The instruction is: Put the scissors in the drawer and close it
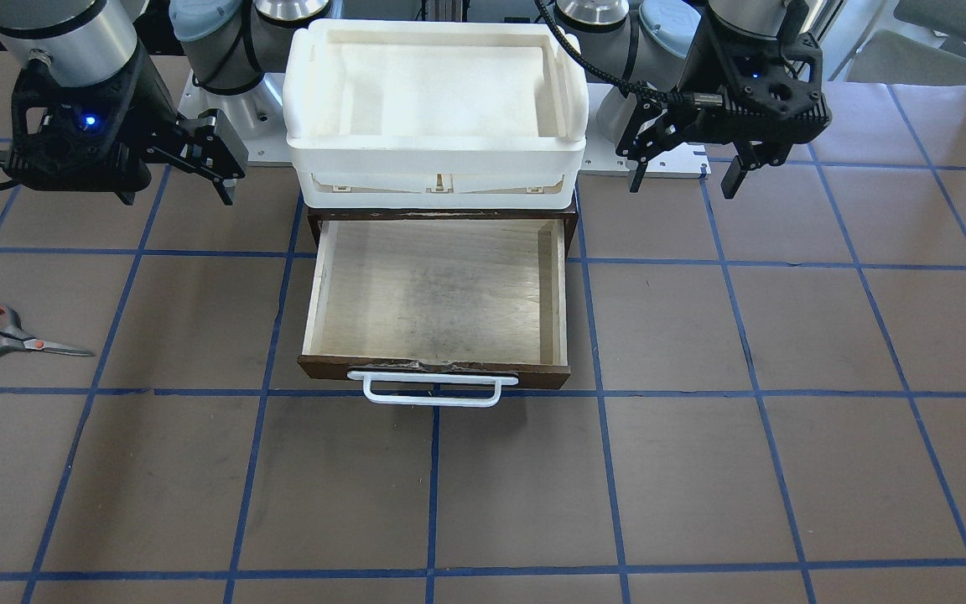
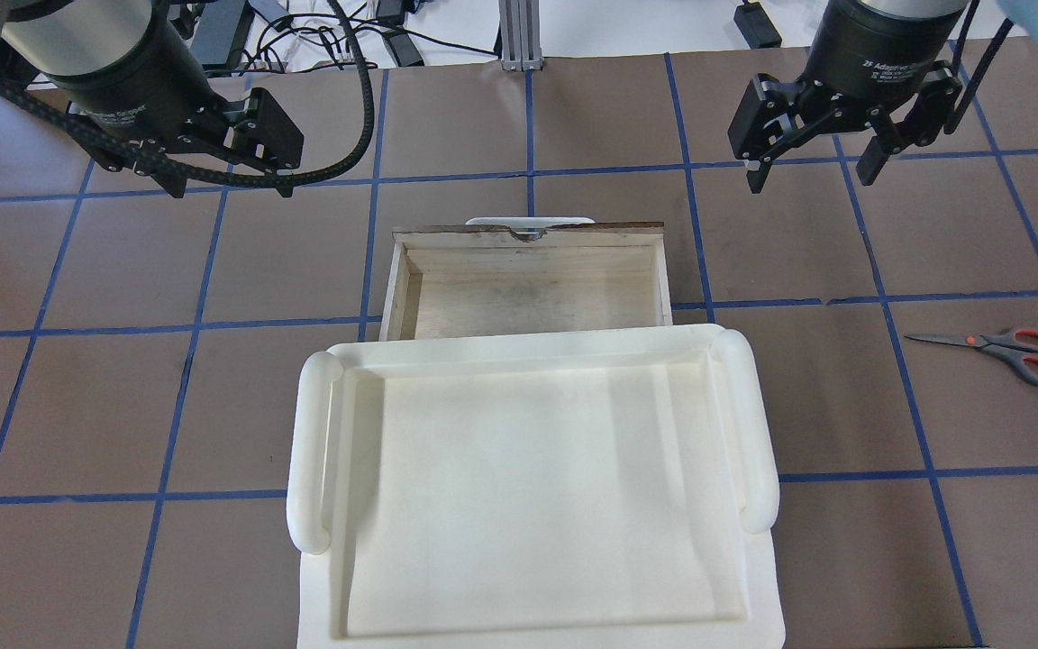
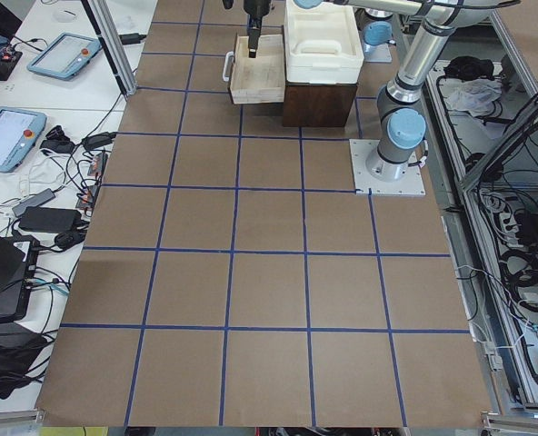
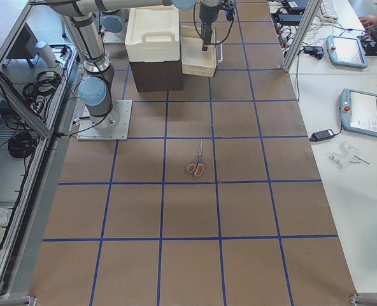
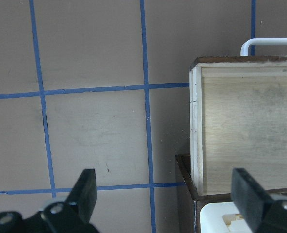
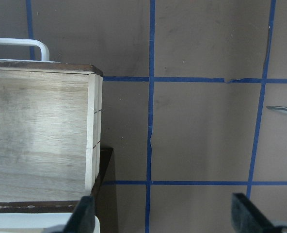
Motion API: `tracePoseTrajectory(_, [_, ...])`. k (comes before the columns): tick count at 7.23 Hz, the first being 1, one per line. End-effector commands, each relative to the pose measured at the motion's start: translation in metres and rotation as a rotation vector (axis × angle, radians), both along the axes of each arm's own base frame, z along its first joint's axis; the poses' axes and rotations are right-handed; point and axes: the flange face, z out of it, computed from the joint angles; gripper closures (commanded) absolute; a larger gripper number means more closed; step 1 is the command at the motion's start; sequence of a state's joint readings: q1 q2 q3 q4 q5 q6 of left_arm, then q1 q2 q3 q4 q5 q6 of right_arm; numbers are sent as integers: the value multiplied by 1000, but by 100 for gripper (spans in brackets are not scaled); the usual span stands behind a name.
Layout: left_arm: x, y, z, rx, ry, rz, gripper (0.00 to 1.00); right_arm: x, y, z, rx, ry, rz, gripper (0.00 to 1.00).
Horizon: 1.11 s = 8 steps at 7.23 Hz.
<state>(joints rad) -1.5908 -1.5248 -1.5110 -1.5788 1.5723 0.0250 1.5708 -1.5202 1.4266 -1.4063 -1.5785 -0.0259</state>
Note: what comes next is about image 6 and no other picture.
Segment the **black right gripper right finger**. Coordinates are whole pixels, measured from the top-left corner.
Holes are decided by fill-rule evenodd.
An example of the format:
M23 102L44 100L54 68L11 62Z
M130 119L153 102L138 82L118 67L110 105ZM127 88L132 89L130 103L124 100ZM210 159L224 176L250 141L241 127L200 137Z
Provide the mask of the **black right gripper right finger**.
M237 233L287 233L286 224L273 224L243 193L232 194L231 223Z

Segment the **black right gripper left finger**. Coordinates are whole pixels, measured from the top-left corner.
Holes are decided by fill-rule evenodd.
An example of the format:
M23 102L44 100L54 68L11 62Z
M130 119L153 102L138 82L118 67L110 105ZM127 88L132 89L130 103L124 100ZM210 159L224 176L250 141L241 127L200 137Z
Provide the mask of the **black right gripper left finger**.
M96 230L95 201L92 196L84 196L75 207L65 225L45 229L46 233L93 233Z

